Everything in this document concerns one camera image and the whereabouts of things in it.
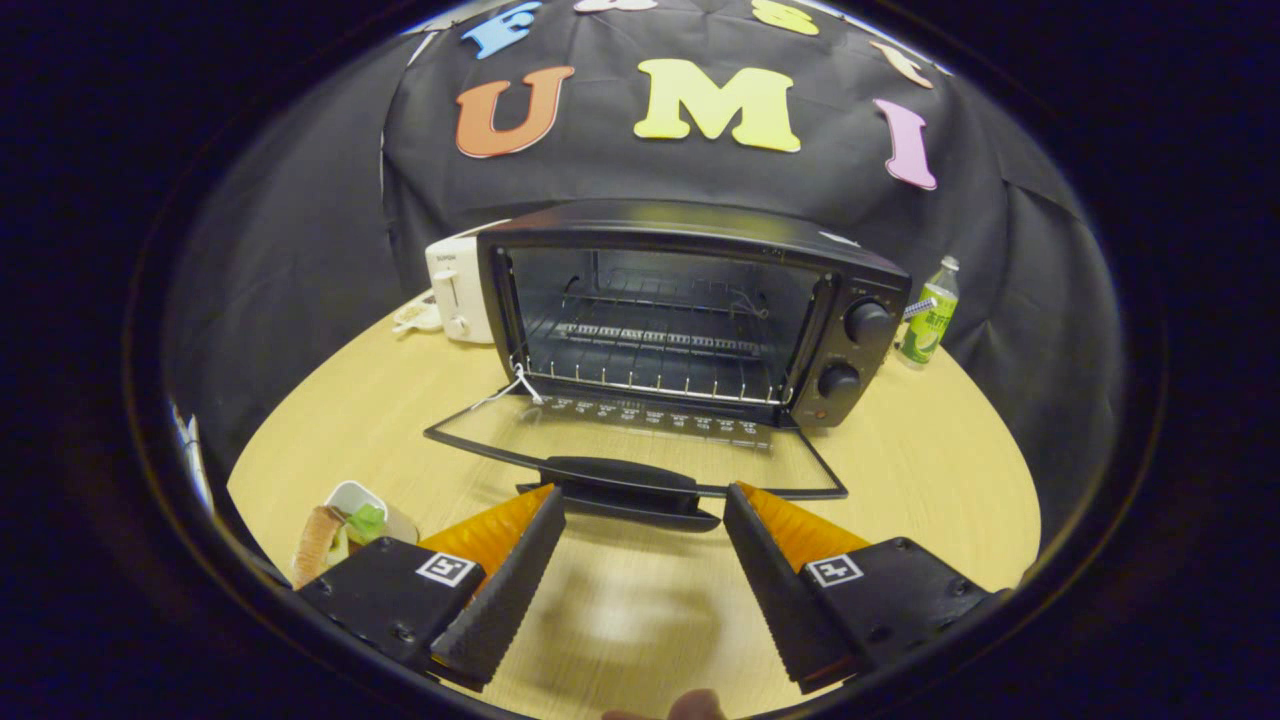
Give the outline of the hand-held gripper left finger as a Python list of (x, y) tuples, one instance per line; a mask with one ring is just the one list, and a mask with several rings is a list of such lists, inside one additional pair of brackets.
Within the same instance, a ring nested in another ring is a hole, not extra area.
[(300, 593), (388, 659), (481, 691), (513, 642), (564, 525), (562, 491), (541, 486), (421, 544), (374, 539)]

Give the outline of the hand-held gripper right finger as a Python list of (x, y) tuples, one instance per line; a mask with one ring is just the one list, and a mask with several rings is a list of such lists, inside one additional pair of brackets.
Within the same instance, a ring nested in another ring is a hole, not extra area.
[(1004, 598), (914, 539), (868, 542), (755, 486), (730, 487), (724, 528), (804, 693), (915, 659)]

